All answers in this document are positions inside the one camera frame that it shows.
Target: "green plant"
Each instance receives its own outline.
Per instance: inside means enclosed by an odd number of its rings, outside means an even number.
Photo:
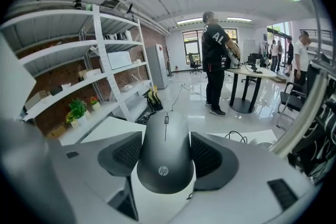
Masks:
[[[73,116],[73,112],[70,111],[67,116],[65,117],[65,121],[67,123],[73,122],[75,120],[74,116]]]
[[[72,111],[72,114],[74,115],[75,119],[79,119],[84,116],[84,113],[86,111],[86,104],[80,100],[80,99],[75,99],[73,100],[70,104],[69,107]]]

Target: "black table base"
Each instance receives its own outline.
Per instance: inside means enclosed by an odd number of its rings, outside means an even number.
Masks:
[[[258,93],[259,93],[260,83],[261,83],[261,78],[256,78],[257,83],[254,89],[252,100],[251,101],[245,100],[250,79],[251,79],[251,76],[246,76],[243,97],[237,98],[237,99],[235,99],[235,96],[236,96],[236,90],[237,90],[238,74],[235,74],[234,79],[233,79],[233,88],[232,88],[230,106],[233,110],[240,112],[240,113],[244,113],[244,114],[253,112],[254,104],[256,103]]]
[[[243,113],[243,114],[249,114],[252,113],[254,110],[254,106],[252,106],[252,111],[250,112],[251,102],[248,100],[243,100],[242,98],[236,98],[233,105],[231,105],[231,108],[237,112]]]

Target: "black t-shirt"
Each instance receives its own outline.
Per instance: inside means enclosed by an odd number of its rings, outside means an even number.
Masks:
[[[292,42],[288,45],[288,57],[293,58],[294,57],[294,47]]]
[[[225,42],[230,37],[219,25],[206,25],[202,35],[203,71],[218,71],[227,69],[229,58]]]

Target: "glossy white floor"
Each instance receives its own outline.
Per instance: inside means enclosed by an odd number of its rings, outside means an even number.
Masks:
[[[238,78],[236,97],[242,97],[243,95],[245,82],[241,82],[241,79],[245,79],[245,77],[239,76]],[[254,112],[242,114],[234,111],[229,106],[233,87],[233,74],[227,72],[219,102],[221,109],[226,112],[226,116],[217,117],[210,114],[208,107],[205,106],[206,73],[174,73],[174,76],[170,77],[169,81],[169,85],[164,90],[159,90],[159,97],[163,103],[164,110],[171,110],[173,103],[176,101],[173,110],[180,112],[187,118],[189,131],[228,133],[232,130],[237,132],[256,132],[272,129],[277,139],[284,133],[283,130],[276,127],[276,122],[280,115],[277,113],[277,107],[280,102],[280,91],[283,91],[286,86],[284,83],[263,79]],[[254,88],[255,83],[251,82],[246,99],[252,99]],[[298,115],[297,112],[290,112],[288,109],[286,109],[285,113],[293,118]],[[290,122],[285,117],[282,117],[280,125],[289,127]]]

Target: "white pot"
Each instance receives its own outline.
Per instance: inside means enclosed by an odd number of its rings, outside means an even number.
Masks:
[[[91,113],[88,110],[85,111],[84,115],[87,119],[91,118]]]
[[[77,120],[74,120],[74,121],[70,122],[70,124],[71,124],[71,126],[72,126],[73,128],[77,128],[78,125],[79,125],[79,123],[78,123]]]
[[[77,121],[80,125],[85,125],[88,122],[85,114],[82,117],[80,117],[79,119],[77,119]]]
[[[96,104],[93,104],[93,105],[92,105],[92,109],[93,109],[93,110],[98,110],[98,109],[100,109],[100,103],[98,102],[98,103],[96,103]]]

